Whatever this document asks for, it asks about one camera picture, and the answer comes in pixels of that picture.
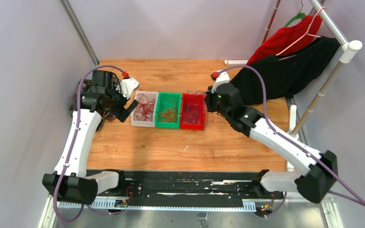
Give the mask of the black shirt on hanger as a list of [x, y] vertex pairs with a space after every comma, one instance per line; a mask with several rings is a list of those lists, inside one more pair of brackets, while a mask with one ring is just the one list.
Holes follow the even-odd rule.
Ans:
[[[339, 47], [335, 38], [320, 37], [297, 52], [271, 55], [250, 66], [263, 78], [266, 99], [292, 98], [323, 73]], [[245, 105], [263, 103], [261, 83], [250, 69], [242, 68], [231, 83], [239, 90]]]

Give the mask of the plaid flannel shirt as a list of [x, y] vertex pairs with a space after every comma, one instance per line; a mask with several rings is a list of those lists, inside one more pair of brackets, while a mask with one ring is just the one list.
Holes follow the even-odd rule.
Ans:
[[[82, 88], [82, 91], [83, 91], [83, 92], [86, 92], [86, 91], [89, 89], [91, 82], [92, 82], [92, 80], [91, 80], [91, 79], [85, 79], [85, 80], [84, 80], [84, 82], [83, 82], [83, 84], [82, 84], [82, 86], [81, 86], [81, 88]], [[75, 102], [76, 102], [76, 99], [77, 99], [77, 92], [78, 92], [78, 90], [79, 90], [79, 89], [78, 89], [78, 85], [77, 85], [77, 86], [76, 86], [75, 93], [74, 93], [74, 95], [72, 96], [71, 105], [70, 105], [70, 107], [69, 107], [69, 114], [70, 114], [70, 116], [72, 116], [72, 115], [73, 115], [74, 107], [76, 106], [76, 105], [75, 105]], [[106, 122], [106, 121], [112, 122], [112, 121], [114, 121], [115, 119], [116, 119], [116, 117], [115, 117], [114, 115], [110, 114], [108, 111], [103, 112], [102, 120], [101, 120], [101, 122], [99, 123], [99, 125], [98, 125], [98, 127], [97, 127], [96, 131], [97, 131], [97, 132], [101, 131], [101, 129], [103, 128], [103, 126], [104, 126], [104, 124], [105, 124], [105, 122]]]

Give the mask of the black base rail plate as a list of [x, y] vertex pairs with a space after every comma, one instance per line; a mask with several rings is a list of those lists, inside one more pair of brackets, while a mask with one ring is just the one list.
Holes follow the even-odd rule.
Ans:
[[278, 202], [283, 193], [262, 193], [252, 184], [255, 172], [125, 171], [121, 195], [106, 190], [100, 196], [130, 200], [131, 206], [170, 208], [239, 208], [243, 200]]

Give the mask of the pink hanger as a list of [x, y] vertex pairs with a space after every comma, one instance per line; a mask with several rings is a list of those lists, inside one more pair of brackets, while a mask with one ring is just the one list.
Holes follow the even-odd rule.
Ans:
[[288, 50], [288, 49], [290, 49], [293, 45], [295, 45], [296, 43], [298, 43], [302, 38], [304, 38], [305, 36], [311, 36], [311, 37], [316, 37], [316, 38], [319, 38], [320, 36], [318, 36], [318, 35], [315, 35], [315, 34], [309, 34], [309, 30], [310, 30], [310, 28], [311, 28], [311, 26], [312, 26], [312, 24], [313, 24], [313, 22], [314, 22], [314, 20], [315, 20], [315, 18], [316, 18], [316, 16], [322, 11], [322, 10], [324, 10], [326, 7], [325, 6], [323, 6], [323, 7], [321, 7], [315, 14], [314, 14], [314, 16], [313, 16], [313, 18], [312, 18], [312, 20], [311, 20], [311, 22], [310, 22], [310, 24], [309, 24], [309, 26], [308, 26], [308, 28], [307, 28], [307, 30], [305, 31], [305, 33], [302, 35], [302, 36], [300, 36], [297, 40], [295, 40], [293, 43], [291, 43], [289, 46], [287, 46], [285, 49], [283, 49], [281, 52], [279, 52], [279, 53], [277, 53], [276, 54], [276, 56], [279, 56], [279, 55], [282, 55], [286, 50]]

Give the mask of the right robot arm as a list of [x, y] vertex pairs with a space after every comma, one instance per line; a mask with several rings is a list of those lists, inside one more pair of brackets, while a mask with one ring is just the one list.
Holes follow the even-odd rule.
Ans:
[[253, 193], [265, 198], [271, 192], [294, 192], [320, 203], [338, 177], [337, 156], [321, 152], [288, 135], [262, 112], [244, 106], [239, 91], [232, 84], [209, 86], [205, 104], [208, 112], [217, 112], [237, 132], [261, 142], [290, 162], [294, 171], [262, 170], [253, 180]]

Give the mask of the white plastic strip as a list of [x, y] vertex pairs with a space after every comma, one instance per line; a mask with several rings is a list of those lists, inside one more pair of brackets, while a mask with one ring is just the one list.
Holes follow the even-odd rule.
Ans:
[[224, 64], [227, 66], [238, 66], [238, 65], [246, 65], [248, 60], [224, 60]]

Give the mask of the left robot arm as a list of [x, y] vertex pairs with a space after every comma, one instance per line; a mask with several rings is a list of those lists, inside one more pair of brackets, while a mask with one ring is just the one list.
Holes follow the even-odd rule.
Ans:
[[58, 201], [90, 205], [106, 190], [115, 196], [126, 192], [122, 171], [108, 169], [92, 176], [86, 174], [93, 137], [105, 118], [124, 122], [138, 105], [134, 100], [125, 108], [140, 83], [126, 72], [122, 75], [118, 79], [112, 72], [95, 70], [90, 80], [80, 81], [65, 148], [53, 173], [44, 174], [42, 179], [43, 186]]

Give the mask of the green hanger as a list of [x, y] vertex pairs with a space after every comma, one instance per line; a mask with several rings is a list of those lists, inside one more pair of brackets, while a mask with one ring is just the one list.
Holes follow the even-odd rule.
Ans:
[[298, 19], [304, 19], [306, 17], [306, 14], [304, 12], [302, 12], [303, 10], [303, 7], [304, 7], [304, 3], [303, 3], [303, 0], [300, 0], [300, 4], [301, 4], [301, 7], [298, 11], [298, 13], [293, 16], [286, 24], [285, 24], [285, 28], [287, 28], [288, 26], [290, 26], [294, 21], [298, 20]]

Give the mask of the red plastic bin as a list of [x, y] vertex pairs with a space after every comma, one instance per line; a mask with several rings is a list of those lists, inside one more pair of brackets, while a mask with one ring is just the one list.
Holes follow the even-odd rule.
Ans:
[[203, 131], [205, 127], [204, 94], [182, 94], [180, 129]]

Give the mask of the red shirt on hanger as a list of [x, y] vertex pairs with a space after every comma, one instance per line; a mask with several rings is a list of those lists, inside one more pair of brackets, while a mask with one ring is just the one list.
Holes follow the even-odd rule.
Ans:
[[[274, 35], [263, 42], [254, 52], [254, 54], [249, 58], [247, 65], [253, 64], [260, 61], [270, 55], [276, 55], [281, 52], [300, 36], [302, 36], [307, 30], [313, 15], [307, 15], [298, 24], [292, 27], [280, 28]], [[319, 15], [316, 16], [310, 30], [309, 34], [317, 34], [322, 23], [322, 19]], [[309, 45], [315, 37], [305, 36], [298, 43], [293, 45], [290, 49], [286, 50], [282, 55], [287, 55], [301, 50], [302, 48]]]

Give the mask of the green plastic bin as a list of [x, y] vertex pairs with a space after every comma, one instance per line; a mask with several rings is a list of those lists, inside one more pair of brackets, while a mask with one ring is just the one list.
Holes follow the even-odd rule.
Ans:
[[156, 128], [180, 128], [182, 93], [160, 92], [154, 118]]

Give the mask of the white plastic bin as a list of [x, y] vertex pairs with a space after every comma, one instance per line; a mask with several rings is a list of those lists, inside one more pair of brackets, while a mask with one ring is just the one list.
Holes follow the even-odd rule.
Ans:
[[137, 91], [134, 100], [139, 105], [130, 114], [131, 125], [136, 127], [155, 127], [154, 118], [159, 92]]

